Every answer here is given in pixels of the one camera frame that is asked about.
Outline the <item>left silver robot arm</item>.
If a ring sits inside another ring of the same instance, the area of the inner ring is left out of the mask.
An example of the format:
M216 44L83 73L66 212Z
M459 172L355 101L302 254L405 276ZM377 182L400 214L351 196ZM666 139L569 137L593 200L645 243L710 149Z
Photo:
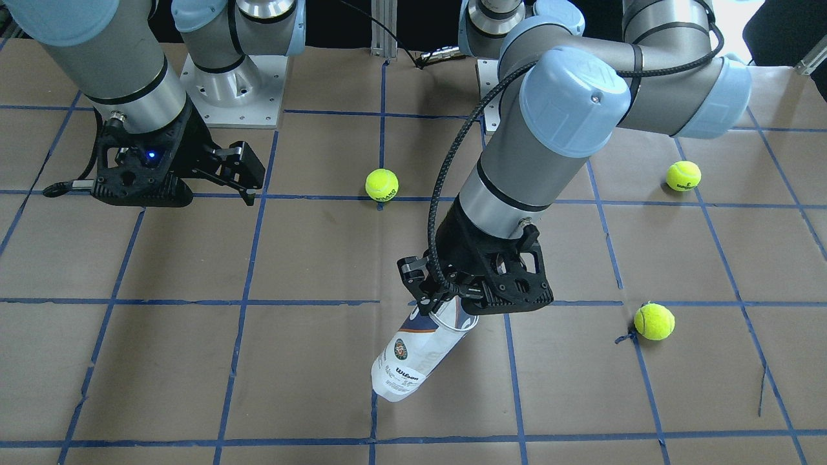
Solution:
M720 55L704 1L625 1L622 39L583 35L571 2L466 1L470 26L512 21L500 37L498 83L475 106L438 172L423 257L397 262L417 314L528 312L552 303L537 228L585 162L621 129L713 139L741 118L747 65Z

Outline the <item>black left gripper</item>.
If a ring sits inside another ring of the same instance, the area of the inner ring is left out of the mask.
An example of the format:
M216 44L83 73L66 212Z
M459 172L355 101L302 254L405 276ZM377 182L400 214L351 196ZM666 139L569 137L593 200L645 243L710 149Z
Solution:
M437 259L425 251L397 267L422 315L456 296L470 315L534 311L554 300L538 236L531 223L515 239L488 235L455 201L436 230Z

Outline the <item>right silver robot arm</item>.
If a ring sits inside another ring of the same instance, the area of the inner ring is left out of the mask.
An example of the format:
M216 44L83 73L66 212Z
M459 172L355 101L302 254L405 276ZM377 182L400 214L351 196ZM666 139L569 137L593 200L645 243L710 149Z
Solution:
M86 192L115 206L183 208L188 179L237 191L248 206L266 168L244 141L213 141L193 97L218 108L260 101L266 82L255 56L304 49L304 1L174 1L175 28L188 47L194 83L184 85L149 21L157 1L6 1L92 103L96 135L76 180L53 183L47 198Z

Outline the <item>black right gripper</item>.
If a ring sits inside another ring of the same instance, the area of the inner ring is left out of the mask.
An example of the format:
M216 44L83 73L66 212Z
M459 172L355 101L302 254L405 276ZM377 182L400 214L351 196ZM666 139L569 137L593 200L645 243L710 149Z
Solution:
M190 98L162 129L130 134L125 123L109 118L96 138L92 197L116 206L183 208L194 198L184 180L199 178L235 189L246 206L256 203L266 168L244 141L219 147Z

